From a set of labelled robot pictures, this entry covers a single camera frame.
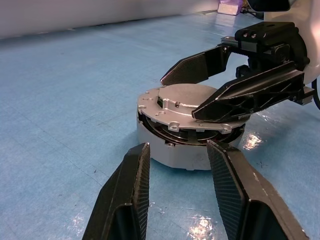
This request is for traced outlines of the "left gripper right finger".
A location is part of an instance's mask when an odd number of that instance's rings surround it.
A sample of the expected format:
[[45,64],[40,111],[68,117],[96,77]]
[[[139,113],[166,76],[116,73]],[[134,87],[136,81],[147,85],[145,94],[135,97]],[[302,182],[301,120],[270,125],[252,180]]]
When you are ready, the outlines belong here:
[[309,240],[277,190],[239,149],[212,140],[206,148],[228,240]]

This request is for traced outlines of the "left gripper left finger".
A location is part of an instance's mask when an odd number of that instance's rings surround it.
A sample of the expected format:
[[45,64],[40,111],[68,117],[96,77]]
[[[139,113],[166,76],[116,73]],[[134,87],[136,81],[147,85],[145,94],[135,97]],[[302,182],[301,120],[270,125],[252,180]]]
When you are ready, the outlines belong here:
[[82,240],[146,240],[150,145],[132,147],[101,188]]

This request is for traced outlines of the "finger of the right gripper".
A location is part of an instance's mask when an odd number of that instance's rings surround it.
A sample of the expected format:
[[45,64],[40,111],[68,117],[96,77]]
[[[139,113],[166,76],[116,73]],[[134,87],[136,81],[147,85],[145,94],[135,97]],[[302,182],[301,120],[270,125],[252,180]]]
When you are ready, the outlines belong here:
[[160,79],[163,86],[175,84],[198,84],[209,77],[226,70],[231,54],[229,46],[218,45],[214,48],[179,60]]
[[304,96],[303,71],[293,61],[225,83],[192,111],[196,120],[226,123],[251,115],[285,100]]

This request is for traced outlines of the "silver motor cover plate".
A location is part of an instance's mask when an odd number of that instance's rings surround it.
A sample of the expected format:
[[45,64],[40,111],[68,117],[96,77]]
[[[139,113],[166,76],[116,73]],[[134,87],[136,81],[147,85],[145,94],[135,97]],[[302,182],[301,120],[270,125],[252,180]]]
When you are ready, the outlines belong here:
[[152,88],[138,97],[137,111],[152,122],[167,126],[168,130],[173,132],[195,130],[228,134],[245,124],[250,117],[225,123],[196,120],[192,117],[192,111],[216,91],[217,89],[211,86],[189,83]]

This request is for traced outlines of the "grey motor stator housing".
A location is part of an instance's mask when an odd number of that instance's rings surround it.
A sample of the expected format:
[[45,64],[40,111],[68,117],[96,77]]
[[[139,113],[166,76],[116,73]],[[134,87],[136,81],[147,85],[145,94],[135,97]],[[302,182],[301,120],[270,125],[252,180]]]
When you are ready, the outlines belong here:
[[[188,171],[211,169],[207,153],[207,144],[204,146],[165,143],[165,140],[146,129],[137,113],[137,135],[140,143],[150,144],[150,157],[157,162],[175,169]],[[241,141],[237,139],[230,145],[237,147]]]

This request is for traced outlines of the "round motor rotor disc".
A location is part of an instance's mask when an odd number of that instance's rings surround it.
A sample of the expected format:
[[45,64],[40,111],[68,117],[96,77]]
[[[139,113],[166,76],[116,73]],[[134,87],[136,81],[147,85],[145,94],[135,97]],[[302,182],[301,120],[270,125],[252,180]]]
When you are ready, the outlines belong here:
[[168,126],[151,121],[150,118],[139,115],[138,119],[146,129],[155,136],[164,139],[165,143],[173,143],[174,145],[190,145],[190,146],[204,146],[208,140],[214,142],[223,142],[231,144],[242,138],[245,130],[245,124],[240,127],[234,128],[231,133],[222,134],[217,130],[205,130],[204,132],[197,132],[193,129],[180,129],[178,132],[168,130]]

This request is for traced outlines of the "purple and white box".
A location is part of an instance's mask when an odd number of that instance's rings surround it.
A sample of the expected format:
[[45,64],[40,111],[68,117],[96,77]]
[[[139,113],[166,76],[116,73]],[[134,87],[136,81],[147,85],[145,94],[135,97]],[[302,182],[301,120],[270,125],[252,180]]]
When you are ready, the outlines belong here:
[[217,12],[219,14],[236,16],[240,13],[243,0],[219,0]]

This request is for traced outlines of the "blue table cover sheet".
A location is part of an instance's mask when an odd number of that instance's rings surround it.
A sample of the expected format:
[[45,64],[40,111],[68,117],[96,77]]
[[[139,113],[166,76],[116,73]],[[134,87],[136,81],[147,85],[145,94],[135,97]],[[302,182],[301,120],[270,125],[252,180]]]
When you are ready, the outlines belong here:
[[[81,240],[101,187],[138,144],[138,96],[178,60],[259,23],[193,14],[0,40],[0,240]],[[284,101],[238,147],[320,240],[320,111]],[[147,240],[227,240],[210,171],[150,162]]]

